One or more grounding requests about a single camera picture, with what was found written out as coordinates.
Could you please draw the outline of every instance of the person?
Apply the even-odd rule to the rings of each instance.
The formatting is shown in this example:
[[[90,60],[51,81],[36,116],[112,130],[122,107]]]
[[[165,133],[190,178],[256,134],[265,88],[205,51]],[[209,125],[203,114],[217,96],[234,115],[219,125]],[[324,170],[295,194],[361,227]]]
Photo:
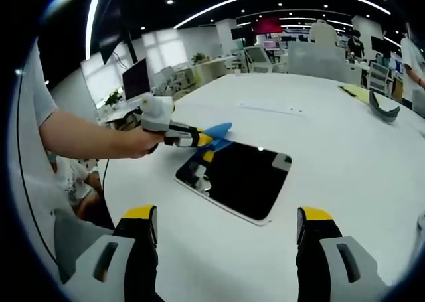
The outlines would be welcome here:
[[[401,54],[405,73],[403,97],[412,102],[412,109],[425,117],[425,59],[415,45],[416,39],[407,24],[407,34],[401,40]]]
[[[89,173],[75,159],[67,159],[48,152],[57,185],[65,190],[68,202],[79,219],[98,226],[113,228],[108,209],[103,206],[104,192],[97,171]]]
[[[81,226],[78,222],[65,191],[56,183],[46,151],[71,159],[140,158],[162,142],[164,136],[145,132],[140,127],[116,131],[62,111],[44,83],[37,41],[15,74],[17,83],[7,128],[12,208],[25,230],[27,241],[52,278],[58,280],[59,266],[74,265],[74,262],[62,262],[60,257],[71,256],[67,249],[79,246],[78,241],[84,239],[64,239],[67,242],[62,241],[59,246],[58,237],[90,233],[96,226],[89,223]],[[67,231],[58,229],[60,221],[66,221]],[[70,232],[70,221],[83,231]]]
[[[360,41],[360,36],[360,31],[354,30],[353,36],[348,40],[347,45],[350,53],[352,53],[354,57],[362,59],[365,57],[365,48]]]
[[[319,19],[311,25],[309,40],[322,46],[337,46],[339,39],[337,31],[326,20]]]

